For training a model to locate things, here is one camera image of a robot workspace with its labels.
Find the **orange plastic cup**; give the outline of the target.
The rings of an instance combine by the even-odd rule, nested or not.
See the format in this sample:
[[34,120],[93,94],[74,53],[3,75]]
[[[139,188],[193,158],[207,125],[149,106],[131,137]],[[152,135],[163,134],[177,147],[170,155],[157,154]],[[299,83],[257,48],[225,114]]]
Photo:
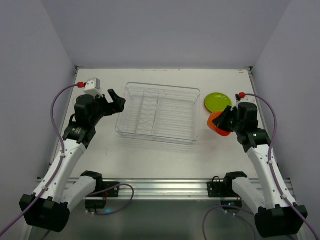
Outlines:
[[207,126],[217,134],[223,137],[227,137],[231,134],[230,131],[223,130],[219,127],[221,122],[222,111],[212,112],[207,120]]

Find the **green plastic plate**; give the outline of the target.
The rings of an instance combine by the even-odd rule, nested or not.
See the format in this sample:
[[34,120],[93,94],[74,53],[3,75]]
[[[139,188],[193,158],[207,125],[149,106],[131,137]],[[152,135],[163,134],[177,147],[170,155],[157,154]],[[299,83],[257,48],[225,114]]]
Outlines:
[[227,106],[233,106],[231,99],[221,92],[213,92],[204,99],[205,108],[213,112],[223,112]]

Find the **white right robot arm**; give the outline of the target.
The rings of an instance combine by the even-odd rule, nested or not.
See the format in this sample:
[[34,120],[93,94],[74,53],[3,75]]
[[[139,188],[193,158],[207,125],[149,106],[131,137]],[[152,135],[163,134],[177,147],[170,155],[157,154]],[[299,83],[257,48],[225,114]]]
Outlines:
[[224,185],[228,192],[246,202],[262,238],[296,235],[308,216],[307,209],[298,205],[288,190],[270,150],[270,137],[258,124],[258,107],[251,102],[241,102],[236,107],[228,105],[224,111],[211,113],[208,127],[224,137],[236,134],[255,168],[262,191],[243,172],[227,173]]

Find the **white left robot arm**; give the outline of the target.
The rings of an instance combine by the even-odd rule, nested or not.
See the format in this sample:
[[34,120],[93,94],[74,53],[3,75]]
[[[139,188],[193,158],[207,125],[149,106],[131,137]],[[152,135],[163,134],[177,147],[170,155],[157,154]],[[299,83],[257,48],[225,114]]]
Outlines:
[[103,189],[102,174],[88,170],[72,187],[66,188],[66,185],[95,136],[98,122],[124,110],[125,99],[118,97],[112,89],[108,92],[113,100],[111,103],[103,94],[84,94],[76,99],[60,153],[33,193],[24,194],[19,201],[28,225],[59,233],[66,227],[75,206],[87,195]]

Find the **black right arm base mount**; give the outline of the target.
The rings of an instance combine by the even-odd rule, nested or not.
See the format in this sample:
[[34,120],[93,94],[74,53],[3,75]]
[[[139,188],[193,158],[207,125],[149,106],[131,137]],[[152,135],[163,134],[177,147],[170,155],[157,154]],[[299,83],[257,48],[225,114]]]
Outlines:
[[235,214],[240,212],[240,209],[243,207],[242,198],[233,191],[228,190],[224,180],[219,176],[214,176],[206,185],[208,197],[219,199],[219,203],[225,211]]

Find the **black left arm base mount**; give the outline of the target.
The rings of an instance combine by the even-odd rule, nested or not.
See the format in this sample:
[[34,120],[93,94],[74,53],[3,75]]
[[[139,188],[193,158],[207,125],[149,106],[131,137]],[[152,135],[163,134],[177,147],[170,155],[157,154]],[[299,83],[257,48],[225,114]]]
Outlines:
[[119,188],[116,187],[118,184],[120,184],[120,182],[103,181],[100,186],[96,188],[94,191],[95,193],[111,187],[112,189],[99,194],[89,195],[84,202],[85,209],[94,212],[104,209],[106,207],[108,198],[117,198],[119,196]]

